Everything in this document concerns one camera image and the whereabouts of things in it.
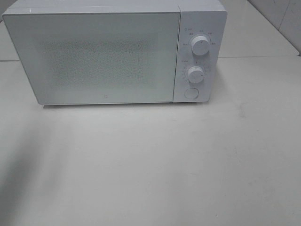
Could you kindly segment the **round door release button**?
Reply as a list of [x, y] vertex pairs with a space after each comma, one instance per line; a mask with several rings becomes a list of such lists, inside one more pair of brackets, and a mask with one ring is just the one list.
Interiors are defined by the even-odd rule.
[[199, 91], [196, 88], [189, 88], [184, 93], [187, 99], [196, 99], [199, 95]]

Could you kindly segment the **white adjacent table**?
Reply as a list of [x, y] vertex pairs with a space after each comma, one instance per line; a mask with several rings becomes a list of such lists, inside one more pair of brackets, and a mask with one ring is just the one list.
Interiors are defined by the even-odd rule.
[[222, 0], [228, 12], [219, 58], [297, 56], [293, 45], [248, 1]]

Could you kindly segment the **white microwave knob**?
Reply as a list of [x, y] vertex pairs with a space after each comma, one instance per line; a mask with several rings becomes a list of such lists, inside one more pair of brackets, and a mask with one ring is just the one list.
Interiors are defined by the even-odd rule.
[[205, 55], [210, 49], [209, 38], [203, 34], [194, 37], [191, 40], [191, 50], [196, 56]]
[[201, 83], [205, 77], [205, 70], [200, 66], [190, 67], [187, 71], [187, 78], [190, 83]]

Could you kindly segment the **white microwave oven body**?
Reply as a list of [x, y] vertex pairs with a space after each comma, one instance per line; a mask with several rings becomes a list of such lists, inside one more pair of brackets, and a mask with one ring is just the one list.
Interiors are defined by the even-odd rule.
[[2, 15], [41, 105], [206, 102], [217, 0], [18, 0]]

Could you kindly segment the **white microwave door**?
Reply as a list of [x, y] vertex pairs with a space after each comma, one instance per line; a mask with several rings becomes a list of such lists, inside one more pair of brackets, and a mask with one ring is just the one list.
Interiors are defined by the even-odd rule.
[[178, 12], [3, 18], [39, 104], [173, 100]]

